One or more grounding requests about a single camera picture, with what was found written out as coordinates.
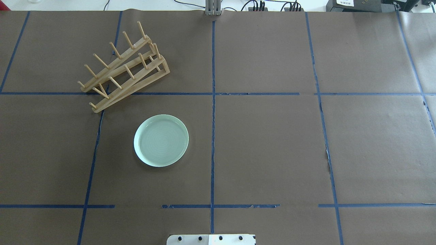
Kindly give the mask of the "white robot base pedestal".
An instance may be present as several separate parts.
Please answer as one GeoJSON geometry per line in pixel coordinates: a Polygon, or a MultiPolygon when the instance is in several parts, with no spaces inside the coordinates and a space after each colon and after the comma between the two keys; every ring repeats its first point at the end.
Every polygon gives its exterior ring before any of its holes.
{"type": "Polygon", "coordinates": [[[167,245],[256,245],[254,234],[174,234],[167,245]]]}

